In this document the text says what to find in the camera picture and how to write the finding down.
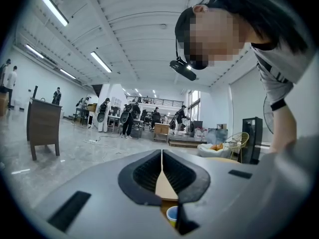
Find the railing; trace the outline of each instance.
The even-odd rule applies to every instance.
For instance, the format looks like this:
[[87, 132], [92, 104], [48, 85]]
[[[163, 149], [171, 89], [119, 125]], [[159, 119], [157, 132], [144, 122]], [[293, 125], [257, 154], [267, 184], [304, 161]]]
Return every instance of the railing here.
[[131, 96], [126, 96], [126, 98], [128, 102], [138, 102], [138, 103], [159, 105], [159, 106], [173, 106], [177, 108], [181, 108], [181, 106], [184, 104], [184, 102], [182, 101], [167, 100], [167, 99], [160, 99], [160, 98], [131, 97]]

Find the black hair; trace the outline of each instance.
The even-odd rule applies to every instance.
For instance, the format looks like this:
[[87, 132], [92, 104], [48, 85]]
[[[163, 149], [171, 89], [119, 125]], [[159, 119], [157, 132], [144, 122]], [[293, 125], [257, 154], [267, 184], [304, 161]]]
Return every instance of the black hair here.
[[281, 38], [294, 54], [307, 49], [306, 42], [294, 28], [294, 20], [269, 0], [209, 0], [205, 5], [240, 15], [261, 39], [268, 37], [280, 47]]

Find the ceiling light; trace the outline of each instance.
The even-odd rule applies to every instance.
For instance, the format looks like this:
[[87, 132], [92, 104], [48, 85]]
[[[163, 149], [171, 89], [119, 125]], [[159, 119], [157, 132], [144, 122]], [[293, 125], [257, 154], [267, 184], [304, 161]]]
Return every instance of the ceiling light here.
[[102, 61], [102, 59], [95, 53], [95, 51], [91, 52], [91, 56], [95, 58], [96, 61], [108, 72], [111, 73], [112, 70], [108, 68], [108, 66]]
[[67, 73], [66, 71], [64, 71], [63, 69], [60, 69], [60, 71], [64, 74], [66, 74], [67, 76], [71, 77], [72, 79], [76, 79], [74, 76], [70, 75], [69, 73]]
[[62, 23], [62, 25], [66, 26], [69, 23], [52, 0], [42, 1], [45, 3], [46, 6], [48, 6], [50, 11], [57, 17], [57, 19]]
[[39, 52], [37, 52], [35, 49], [31, 48], [28, 44], [26, 45], [26, 48], [33, 52], [35, 55], [39, 56], [40, 58], [44, 58]]

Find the window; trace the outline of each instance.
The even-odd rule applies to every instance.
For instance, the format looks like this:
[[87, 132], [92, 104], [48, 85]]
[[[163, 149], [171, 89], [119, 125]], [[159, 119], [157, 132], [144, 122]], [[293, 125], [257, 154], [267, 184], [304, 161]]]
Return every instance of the window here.
[[188, 93], [188, 113], [191, 120], [199, 120], [200, 91], [194, 90]]

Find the glossy floor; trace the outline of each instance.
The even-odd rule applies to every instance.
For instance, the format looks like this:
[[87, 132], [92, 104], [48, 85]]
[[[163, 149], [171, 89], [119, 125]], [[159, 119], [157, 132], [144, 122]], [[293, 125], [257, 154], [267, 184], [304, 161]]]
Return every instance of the glossy floor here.
[[[150, 139], [125, 139], [118, 134], [98, 133], [73, 125], [69, 120], [60, 120], [60, 156], [55, 156], [54, 145], [36, 146], [37, 160], [31, 158], [26, 140], [26, 114], [8, 111], [0, 118], [0, 160], [5, 165], [2, 175], [15, 197], [30, 207], [35, 207], [51, 191], [85, 169], [96, 164], [122, 158], [152, 149], [196, 154], [197, 149], [170, 147], [164, 142]], [[99, 139], [97, 143], [89, 140]]]

